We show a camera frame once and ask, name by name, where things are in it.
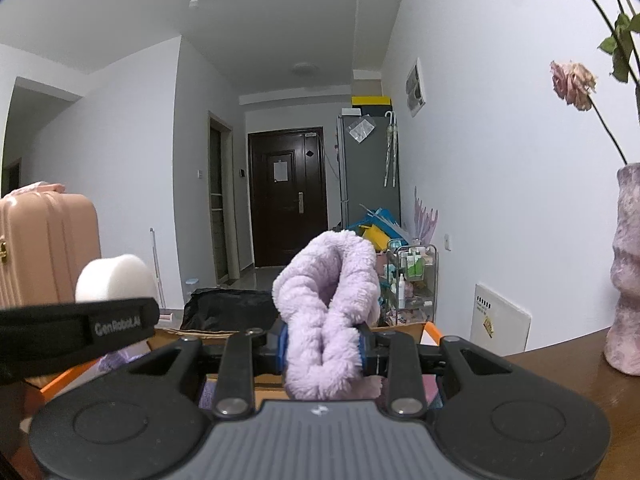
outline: white rounded object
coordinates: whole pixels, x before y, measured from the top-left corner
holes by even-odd
[[[133,254],[101,258],[89,262],[76,285],[76,301],[158,300],[156,281],[151,270]]]

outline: vase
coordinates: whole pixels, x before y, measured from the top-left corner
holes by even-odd
[[[604,355],[615,369],[640,376],[640,164],[618,170],[618,227],[611,282],[620,291]]]

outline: brown table top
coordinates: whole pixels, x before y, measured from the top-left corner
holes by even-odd
[[[591,399],[611,425],[609,451],[596,480],[640,478],[640,377],[629,377],[604,360],[607,330],[507,357],[514,364]]]

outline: refrigerator door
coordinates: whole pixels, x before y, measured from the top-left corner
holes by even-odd
[[[343,117],[342,127],[338,128],[340,194],[342,200],[346,197],[346,202],[342,202],[342,225],[347,227],[363,218],[365,211],[360,204],[371,210],[379,207],[388,209],[396,221],[400,222],[400,186],[397,177],[396,186],[392,185],[391,161],[388,183],[384,186],[388,119],[367,117],[375,129],[362,142],[357,142],[348,130],[359,119],[360,117]]]

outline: floor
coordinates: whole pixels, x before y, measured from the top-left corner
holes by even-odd
[[[259,269],[249,269],[241,273],[241,277],[232,283],[228,288],[236,290],[271,290],[274,280],[278,277],[284,267],[260,267]],[[156,326],[158,328],[173,328],[178,330],[182,324],[183,310],[166,309],[161,314],[172,314],[171,321],[161,320]]]

